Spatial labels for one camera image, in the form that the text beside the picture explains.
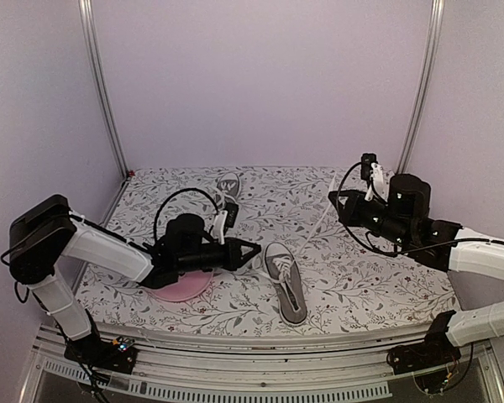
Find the grey sneaker with red sole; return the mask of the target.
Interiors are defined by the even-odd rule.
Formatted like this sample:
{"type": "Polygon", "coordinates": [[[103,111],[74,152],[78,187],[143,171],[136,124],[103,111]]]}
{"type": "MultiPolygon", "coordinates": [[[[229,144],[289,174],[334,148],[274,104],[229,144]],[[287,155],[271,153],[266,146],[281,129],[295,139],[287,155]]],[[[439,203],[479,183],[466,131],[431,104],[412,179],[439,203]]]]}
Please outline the grey sneaker with red sole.
{"type": "Polygon", "coordinates": [[[217,181],[215,202],[220,209],[228,212],[239,210],[238,197],[241,190],[241,182],[234,172],[223,174],[217,181]]]}

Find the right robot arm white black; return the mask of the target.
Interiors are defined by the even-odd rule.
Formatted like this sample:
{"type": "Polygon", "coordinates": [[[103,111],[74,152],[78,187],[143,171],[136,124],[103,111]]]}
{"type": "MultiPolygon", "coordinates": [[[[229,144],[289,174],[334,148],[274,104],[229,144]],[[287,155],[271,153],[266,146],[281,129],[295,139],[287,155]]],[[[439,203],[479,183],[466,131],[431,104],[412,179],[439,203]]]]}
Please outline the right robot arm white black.
{"type": "Polygon", "coordinates": [[[349,235],[356,228],[392,244],[387,252],[443,272],[454,282],[459,309],[439,313],[422,341],[389,350],[386,362],[395,374],[411,373],[460,359],[465,345],[504,336],[504,239],[429,216],[431,186],[415,175],[390,178],[386,196],[366,175],[369,191],[339,187],[328,194],[349,235]]]}

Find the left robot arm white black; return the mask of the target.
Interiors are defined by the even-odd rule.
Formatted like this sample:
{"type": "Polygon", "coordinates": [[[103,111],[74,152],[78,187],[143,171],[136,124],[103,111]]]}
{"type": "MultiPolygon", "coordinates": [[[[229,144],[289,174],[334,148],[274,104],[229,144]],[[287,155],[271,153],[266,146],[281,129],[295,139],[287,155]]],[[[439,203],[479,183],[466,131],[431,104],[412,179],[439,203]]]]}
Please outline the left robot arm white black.
{"type": "Polygon", "coordinates": [[[138,245],[86,220],[71,210],[66,197],[56,194],[12,222],[9,248],[0,259],[54,319],[65,339],[66,359],[89,369],[132,374],[138,356],[133,340],[101,338],[92,315],[64,281],[59,261],[93,264],[147,290],[177,285],[190,273],[235,272],[261,247],[226,236],[227,215],[216,209],[213,228],[207,231],[201,217],[183,213],[167,223],[162,237],[138,245]]]}

